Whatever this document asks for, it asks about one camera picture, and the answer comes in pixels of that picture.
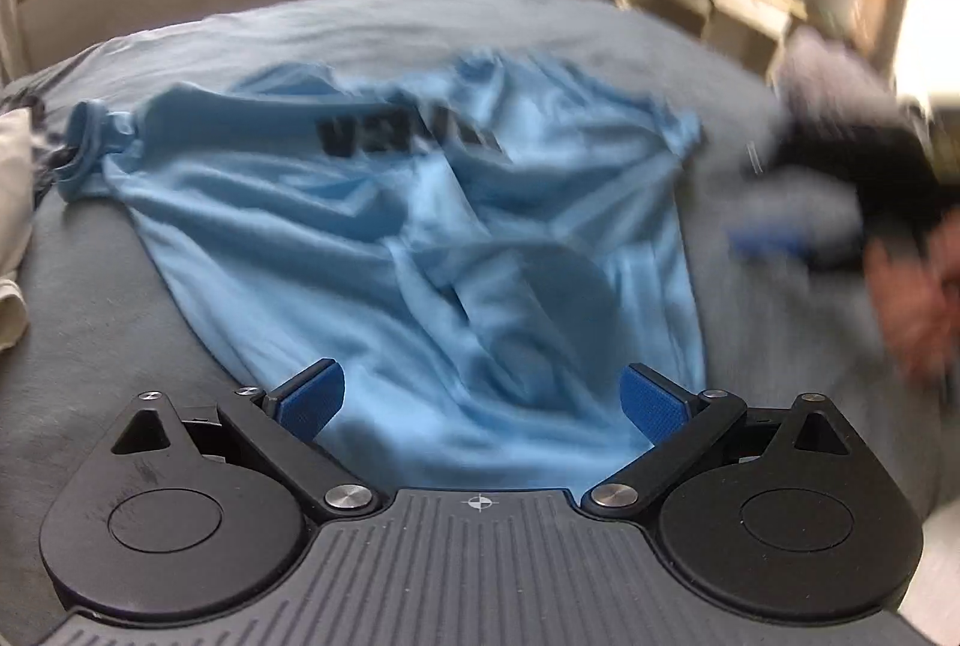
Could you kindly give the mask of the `person's right hand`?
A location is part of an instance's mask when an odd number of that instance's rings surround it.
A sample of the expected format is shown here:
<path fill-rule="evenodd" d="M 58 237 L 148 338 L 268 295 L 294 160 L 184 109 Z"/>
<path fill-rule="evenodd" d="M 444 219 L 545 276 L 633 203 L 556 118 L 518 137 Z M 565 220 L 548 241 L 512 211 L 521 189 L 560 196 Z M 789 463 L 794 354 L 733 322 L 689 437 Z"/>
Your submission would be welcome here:
<path fill-rule="evenodd" d="M 864 279 L 887 353 L 914 386 L 932 386 L 958 357 L 958 212 L 928 238 L 928 257 L 892 258 L 867 244 Z"/>

